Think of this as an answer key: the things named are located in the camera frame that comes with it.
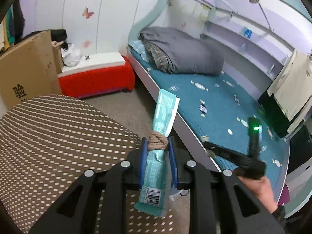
hand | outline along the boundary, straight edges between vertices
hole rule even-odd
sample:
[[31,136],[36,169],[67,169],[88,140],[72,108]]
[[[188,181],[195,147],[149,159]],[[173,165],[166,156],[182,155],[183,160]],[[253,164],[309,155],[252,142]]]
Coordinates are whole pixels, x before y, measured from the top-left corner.
[[238,176],[238,178],[255,194],[271,214],[277,210],[277,203],[274,201],[271,183],[267,177],[262,177],[260,180],[253,180],[243,176]]

black device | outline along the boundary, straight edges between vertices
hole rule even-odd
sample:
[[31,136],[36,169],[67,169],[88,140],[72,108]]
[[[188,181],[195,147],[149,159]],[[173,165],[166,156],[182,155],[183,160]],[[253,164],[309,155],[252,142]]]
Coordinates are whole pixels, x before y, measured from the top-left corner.
[[[29,234],[93,234],[102,189],[100,234],[125,234],[126,190],[139,190],[147,139],[110,170],[86,170],[38,219]],[[284,230],[230,170],[214,172],[195,162],[169,137],[170,164],[177,189],[191,190],[190,234],[282,234]]]
[[258,159],[260,153],[259,142],[262,139],[262,126],[257,118],[248,118],[249,149],[248,155],[224,148],[212,143],[204,142],[207,150],[213,151],[218,156],[240,167],[239,174],[254,180],[259,180],[265,175],[266,163]]

shelf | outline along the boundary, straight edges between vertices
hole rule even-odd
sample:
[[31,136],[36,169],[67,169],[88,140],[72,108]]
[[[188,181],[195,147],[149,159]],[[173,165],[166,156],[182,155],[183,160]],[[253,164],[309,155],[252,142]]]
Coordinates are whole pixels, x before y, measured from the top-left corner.
[[257,45],[264,51],[266,51],[269,55],[271,55],[274,59],[276,59],[281,66],[284,66],[283,60],[288,57],[287,54],[285,54],[283,51],[281,51],[277,46],[275,46],[273,43],[271,43],[269,40],[266,40],[262,36],[256,34],[255,32],[252,32],[252,35],[250,38],[246,38],[245,36],[242,35],[244,32],[244,29],[246,27],[241,26],[233,21],[229,20],[229,17],[223,18],[223,17],[218,17],[218,16],[210,16],[208,17],[209,22],[212,22],[218,26],[222,26],[239,36],[245,38],[246,40],[252,42],[253,44]]
[[[278,62],[276,59],[266,53],[266,51],[259,48],[257,45],[250,42],[245,37],[237,35],[236,33],[227,30],[222,26],[210,23],[204,30],[203,34],[219,41],[220,43],[239,53],[241,56],[253,63],[272,81],[282,69],[282,65],[280,64],[280,62]],[[244,52],[241,51],[243,45],[246,45],[246,51]],[[275,67],[269,74],[268,72],[272,65],[275,65]]]

folded comforter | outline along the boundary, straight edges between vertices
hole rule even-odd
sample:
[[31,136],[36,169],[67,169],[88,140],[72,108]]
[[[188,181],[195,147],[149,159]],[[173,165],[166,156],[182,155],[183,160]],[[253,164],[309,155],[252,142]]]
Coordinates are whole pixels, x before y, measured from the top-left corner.
[[224,58],[205,40],[170,27],[151,27],[140,32],[159,70],[165,73],[219,75]]

white bag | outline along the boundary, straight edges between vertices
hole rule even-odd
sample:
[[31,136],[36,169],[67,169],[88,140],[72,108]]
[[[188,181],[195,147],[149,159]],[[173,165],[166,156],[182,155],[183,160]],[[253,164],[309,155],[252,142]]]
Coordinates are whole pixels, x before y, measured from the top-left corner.
[[80,49],[72,44],[68,45],[67,51],[65,51],[63,48],[61,51],[63,62],[68,67],[76,66],[82,57]]

